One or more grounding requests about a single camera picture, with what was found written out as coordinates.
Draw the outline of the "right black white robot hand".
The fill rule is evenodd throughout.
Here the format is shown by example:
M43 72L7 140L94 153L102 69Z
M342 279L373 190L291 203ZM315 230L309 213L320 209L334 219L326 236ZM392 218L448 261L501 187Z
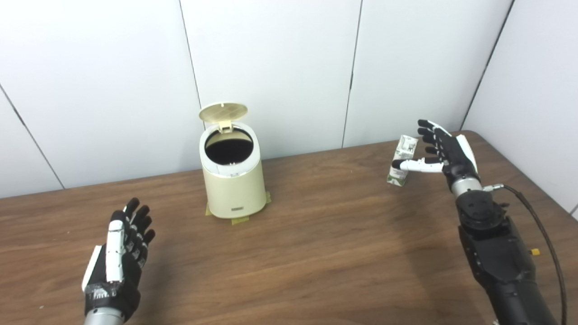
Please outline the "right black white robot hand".
M392 168L404 172L442 173L450 191L458 197L471 191L482 190L475 155L464 135L453 136L442 126L430 120L418 120L418 134L429 144L430 157L393 160Z

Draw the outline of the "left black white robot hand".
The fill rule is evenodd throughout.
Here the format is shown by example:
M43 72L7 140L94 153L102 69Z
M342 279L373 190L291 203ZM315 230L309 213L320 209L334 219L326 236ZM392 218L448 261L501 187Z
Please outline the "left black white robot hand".
M139 307L139 284L155 238L150 208L132 198L113 212L107 242L93 249L81 282L85 325L124 325Z

